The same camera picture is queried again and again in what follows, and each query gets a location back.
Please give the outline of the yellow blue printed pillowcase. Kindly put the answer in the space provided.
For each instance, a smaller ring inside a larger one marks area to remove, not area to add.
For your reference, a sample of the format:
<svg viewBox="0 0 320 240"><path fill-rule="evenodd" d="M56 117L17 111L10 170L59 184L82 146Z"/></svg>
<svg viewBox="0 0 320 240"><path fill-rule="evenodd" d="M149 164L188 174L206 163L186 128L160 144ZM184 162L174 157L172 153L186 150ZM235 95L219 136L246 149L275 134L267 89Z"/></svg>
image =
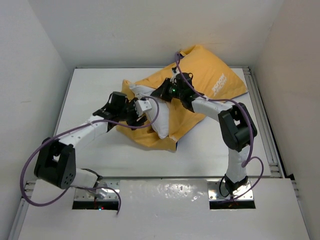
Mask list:
<svg viewBox="0 0 320 240"><path fill-rule="evenodd" d="M136 83L122 82L122 93L134 97L153 95L146 113L148 127L117 131L147 148L176 151L178 140L205 117L216 123L226 104L247 92L244 82L222 60L201 45L180 51L179 63Z"/></svg>

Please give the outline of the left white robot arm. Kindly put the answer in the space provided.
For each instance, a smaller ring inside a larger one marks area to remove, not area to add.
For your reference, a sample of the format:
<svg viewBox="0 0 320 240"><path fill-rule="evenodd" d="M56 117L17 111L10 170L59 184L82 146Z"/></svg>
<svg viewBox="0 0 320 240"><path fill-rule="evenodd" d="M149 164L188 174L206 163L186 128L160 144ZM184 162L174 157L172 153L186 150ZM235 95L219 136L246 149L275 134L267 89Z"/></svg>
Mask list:
<svg viewBox="0 0 320 240"><path fill-rule="evenodd" d="M143 126L147 121L145 114L151 109L144 97L130 100L124 93L112 92L108 102L82 125L54 140L43 141L44 147L39 151L34 168L35 176L63 190L93 188L99 177L76 166L77 153L119 122L126 122L131 129Z"/></svg>

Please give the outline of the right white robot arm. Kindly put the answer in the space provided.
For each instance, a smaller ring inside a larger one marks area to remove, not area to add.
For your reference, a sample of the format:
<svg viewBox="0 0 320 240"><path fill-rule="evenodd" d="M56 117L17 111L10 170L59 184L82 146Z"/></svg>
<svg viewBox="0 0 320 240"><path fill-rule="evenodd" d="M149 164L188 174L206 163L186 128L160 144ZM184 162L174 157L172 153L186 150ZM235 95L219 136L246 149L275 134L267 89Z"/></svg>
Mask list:
<svg viewBox="0 0 320 240"><path fill-rule="evenodd" d="M243 103L210 99L195 90L192 79L192 73L176 73L166 78L151 96L166 102L178 99L185 109L219 123L222 139L228 147L228 167L223 180L227 195L231 196L248 181L246 166L252 157L257 128Z"/></svg>

